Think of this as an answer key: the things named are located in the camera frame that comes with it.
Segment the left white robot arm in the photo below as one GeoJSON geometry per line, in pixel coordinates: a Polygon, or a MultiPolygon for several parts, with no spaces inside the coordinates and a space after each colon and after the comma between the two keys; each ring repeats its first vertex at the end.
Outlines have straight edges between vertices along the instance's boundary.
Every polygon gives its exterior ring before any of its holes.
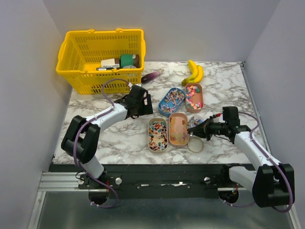
{"type": "Polygon", "coordinates": [[[75,116],[61,142],[61,149],[90,175],[89,183],[94,188],[102,188],[106,181],[105,169],[95,156],[100,133],[120,121],[152,113],[151,95],[141,86],[133,85],[127,95],[112,101],[106,110],[86,118],[75,116]]]}

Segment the blue tray swirl lollipops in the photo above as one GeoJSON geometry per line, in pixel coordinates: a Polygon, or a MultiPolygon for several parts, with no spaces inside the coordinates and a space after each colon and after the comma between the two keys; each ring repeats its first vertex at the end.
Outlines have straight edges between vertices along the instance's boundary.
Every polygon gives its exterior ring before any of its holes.
{"type": "Polygon", "coordinates": [[[171,114],[177,112],[185,98],[185,91],[177,87],[171,88],[158,104],[159,113],[169,117],[171,114]]]}

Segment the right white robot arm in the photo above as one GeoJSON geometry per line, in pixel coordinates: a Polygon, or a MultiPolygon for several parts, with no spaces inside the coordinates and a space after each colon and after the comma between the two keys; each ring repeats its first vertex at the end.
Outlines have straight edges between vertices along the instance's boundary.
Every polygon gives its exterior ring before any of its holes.
{"type": "Polygon", "coordinates": [[[194,136],[207,141],[212,136],[223,135],[236,145],[251,162],[254,170],[231,164],[223,167],[219,175],[220,183],[230,187],[237,183],[252,193],[254,203],[261,207],[289,212],[295,202],[294,169],[273,157],[257,142],[254,130],[240,124],[240,111],[236,106],[224,106],[222,113],[214,114],[187,129],[194,136]]]}

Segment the gold jar lid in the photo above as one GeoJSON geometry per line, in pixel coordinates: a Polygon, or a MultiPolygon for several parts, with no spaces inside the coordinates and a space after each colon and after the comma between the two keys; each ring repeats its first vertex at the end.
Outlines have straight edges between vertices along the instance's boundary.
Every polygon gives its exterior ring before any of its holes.
{"type": "Polygon", "coordinates": [[[188,149],[194,153],[199,153],[203,150],[203,141],[197,137],[191,137],[188,141],[188,149]]]}

